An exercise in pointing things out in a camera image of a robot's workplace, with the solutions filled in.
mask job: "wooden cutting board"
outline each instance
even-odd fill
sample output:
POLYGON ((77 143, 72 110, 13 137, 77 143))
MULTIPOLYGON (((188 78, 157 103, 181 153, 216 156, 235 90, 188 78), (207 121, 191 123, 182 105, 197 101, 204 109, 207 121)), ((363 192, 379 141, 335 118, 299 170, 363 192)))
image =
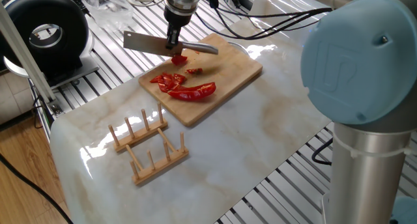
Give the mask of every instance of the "wooden cutting board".
POLYGON ((208 35, 201 42, 216 46, 219 49, 219 54, 196 53, 186 49, 182 52, 182 55, 188 57, 186 64, 175 66, 170 59, 139 78, 139 84, 185 126, 191 126, 262 70, 260 63, 216 34, 208 35), (186 74, 185 70, 191 68, 202 68, 203 73, 199 75, 186 74), (152 78, 162 72, 186 76, 188 80, 182 84, 185 87, 194 87, 214 81, 216 91, 196 102, 174 99, 167 93, 160 91, 157 83, 149 83, 152 78))

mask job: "red pepper piece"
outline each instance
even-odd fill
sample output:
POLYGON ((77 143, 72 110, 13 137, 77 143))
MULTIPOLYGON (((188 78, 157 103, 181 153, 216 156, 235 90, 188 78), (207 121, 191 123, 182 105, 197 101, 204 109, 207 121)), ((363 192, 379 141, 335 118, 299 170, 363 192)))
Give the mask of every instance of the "red pepper piece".
POLYGON ((168 92, 167 87, 165 86, 165 84, 163 84, 163 83, 158 83, 158 85, 159 85, 159 89, 160 89, 162 92, 164 92, 164 93, 167 93, 167 92, 168 92))
POLYGON ((175 65, 180 65, 187 61, 187 57, 182 55, 175 55, 174 57, 172 57, 171 61, 175 65))
POLYGON ((206 83, 198 87, 185 87, 186 89, 169 91, 168 94, 176 99, 184 101, 194 101, 207 97, 216 90, 216 84, 206 83))
POLYGON ((158 83, 158 81, 160 81, 160 80, 163 80, 162 75, 154 77, 154 79, 152 79, 150 82, 151 83, 158 83))
POLYGON ((175 86, 175 83, 173 81, 173 76, 171 74, 163 73, 162 74, 164 79, 164 84, 166 86, 167 90, 171 90, 175 86))
POLYGON ((203 72, 203 69, 202 68, 192 68, 192 69, 186 70, 186 72, 189 73, 189 74, 200 74, 200 73, 203 72))
POLYGON ((173 76, 173 81, 174 81, 175 84, 182 84, 186 80, 187 80, 187 78, 184 77, 183 75, 180 75, 180 74, 174 74, 174 76, 173 76))

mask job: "wooden plate holder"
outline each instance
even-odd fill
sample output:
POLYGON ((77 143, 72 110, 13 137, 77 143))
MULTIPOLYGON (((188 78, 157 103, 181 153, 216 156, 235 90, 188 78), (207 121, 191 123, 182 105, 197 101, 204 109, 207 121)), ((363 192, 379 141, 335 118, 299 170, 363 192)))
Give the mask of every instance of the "wooden plate holder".
POLYGON ((143 168, 142 165, 139 163, 135 155, 133 154, 132 150, 130 149, 129 145, 126 145, 126 149, 128 150, 130 156, 132 157, 132 161, 130 162, 130 166, 133 170, 133 176, 132 180, 135 183, 135 185, 139 185, 140 183, 146 181, 150 177, 156 175, 166 167, 169 167, 170 165, 174 164, 176 161, 179 161, 180 159, 184 158, 188 155, 188 149, 184 145, 184 132, 180 133, 180 139, 181 139, 181 147, 178 150, 175 150, 174 146, 168 141, 167 137, 164 135, 164 133, 161 131, 161 129, 157 129, 159 134, 164 139, 164 150, 166 157, 157 161, 154 163, 150 150, 147 151, 148 159, 150 162, 150 166, 148 168, 143 168))
POLYGON ((142 118, 143 118, 143 122, 145 123, 145 127, 136 132, 133 132, 132 126, 129 123, 129 119, 125 117, 124 121, 126 122, 126 125, 128 126, 129 135, 122 138, 121 140, 117 139, 117 136, 115 135, 115 131, 113 127, 109 125, 110 133, 113 136, 113 139, 115 140, 115 142, 113 143, 113 146, 116 152, 120 152, 121 150, 127 148, 127 145, 134 146, 134 144, 140 141, 141 139, 144 139, 145 137, 150 136, 151 134, 157 132, 159 128, 162 129, 168 126, 168 122, 162 116, 162 107, 161 107, 160 102, 158 102, 158 116, 159 116, 159 120, 157 120, 156 122, 152 124, 149 124, 148 120, 146 119, 145 110, 142 109, 142 118))

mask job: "white marble surface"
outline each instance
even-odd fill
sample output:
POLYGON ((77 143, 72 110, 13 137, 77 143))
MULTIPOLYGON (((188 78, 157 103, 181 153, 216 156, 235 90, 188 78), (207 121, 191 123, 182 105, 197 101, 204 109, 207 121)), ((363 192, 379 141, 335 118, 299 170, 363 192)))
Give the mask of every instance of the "white marble surface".
MULTIPOLYGON (((258 3, 290 11, 280 1, 291 3, 258 3)), ((254 33, 248 20, 233 28, 254 33)), ((301 82, 300 35, 308 31, 239 41, 263 64, 262 74, 192 128, 165 112, 169 127, 164 133, 178 148, 179 133, 185 132, 190 155, 144 186, 133 184, 130 156, 114 151, 107 127, 112 124, 119 137, 126 136, 123 118, 129 117, 134 130, 142 128, 141 108, 150 122, 158 120, 156 101, 138 85, 137 77, 59 117, 50 147, 74 223, 215 222, 329 123, 310 103, 301 82)), ((149 166, 148 149, 154 160, 164 157, 159 135, 132 148, 144 167, 149 166)))

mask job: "knife handle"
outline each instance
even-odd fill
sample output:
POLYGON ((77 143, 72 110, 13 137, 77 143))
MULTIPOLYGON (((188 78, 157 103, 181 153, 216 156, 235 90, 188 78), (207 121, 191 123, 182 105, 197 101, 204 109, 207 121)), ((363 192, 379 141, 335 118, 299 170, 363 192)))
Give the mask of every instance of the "knife handle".
POLYGON ((182 48, 188 48, 194 51, 200 51, 203 53, 209 53, 209 54, 219 54, 219 50, 211 45, 208 44, 202 44, 198 42, 182 42, 182 48))

